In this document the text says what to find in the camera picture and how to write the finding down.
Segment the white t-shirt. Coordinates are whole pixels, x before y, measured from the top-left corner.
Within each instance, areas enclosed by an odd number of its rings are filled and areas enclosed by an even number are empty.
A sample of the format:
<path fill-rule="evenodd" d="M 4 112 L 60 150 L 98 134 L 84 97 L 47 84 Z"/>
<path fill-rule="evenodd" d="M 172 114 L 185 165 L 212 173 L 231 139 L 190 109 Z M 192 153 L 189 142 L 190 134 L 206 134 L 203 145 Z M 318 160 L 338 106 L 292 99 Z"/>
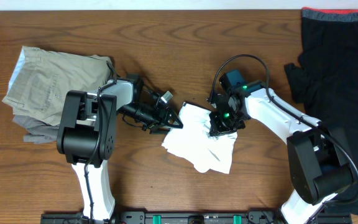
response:
<path fill-rule="evenodd" d="M 191 162 L 200 173 L 214 170 L 228 174 L 237 133 L 212 137 L 209 134 L 210 113 L 210 110 L 184 102 L 179 112 L 183 127 L 171 129 L 162 147 L 170 154 Z"/>

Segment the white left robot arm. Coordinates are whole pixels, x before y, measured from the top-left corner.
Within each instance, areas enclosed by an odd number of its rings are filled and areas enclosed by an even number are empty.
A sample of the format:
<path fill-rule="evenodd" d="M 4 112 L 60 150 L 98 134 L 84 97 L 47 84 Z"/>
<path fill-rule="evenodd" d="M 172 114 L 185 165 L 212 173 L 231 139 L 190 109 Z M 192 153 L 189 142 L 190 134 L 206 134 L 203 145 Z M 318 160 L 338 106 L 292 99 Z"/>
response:
<path fill-rule="evenodd" d="M 56 223 L 112 223 L 116 201 L 112 195 L 108 160 L 116 143 L 117 116 L 138 123 L 143 131 L 167 134 L 183 128 L 169 106 L 170 92 L 146 87 L 140 75 L 108 80 L 95 91 L 67 93 L 57 136 L 57 150 L 71 164 L 80 183 L 84 209 Z"/>

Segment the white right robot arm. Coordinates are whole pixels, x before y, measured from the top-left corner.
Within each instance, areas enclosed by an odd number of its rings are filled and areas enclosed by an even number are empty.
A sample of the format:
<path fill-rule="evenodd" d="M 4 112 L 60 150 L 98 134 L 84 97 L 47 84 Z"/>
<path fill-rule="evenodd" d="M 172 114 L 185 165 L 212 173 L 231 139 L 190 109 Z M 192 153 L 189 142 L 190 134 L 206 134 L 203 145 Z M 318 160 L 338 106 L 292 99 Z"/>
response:
<path fill-rule="evenodd" d="M 286 145 L 294 191 L 277 212 L 248 213 L 249 223 L 316 223 L 339 193 L 358 184 L 358 170 L 344 130 L 305 115 L 283 101 L 264 82 L 221 82 L 224 93 L 212 91 L 211 136 L 235 133 L 254 119 Z"/>

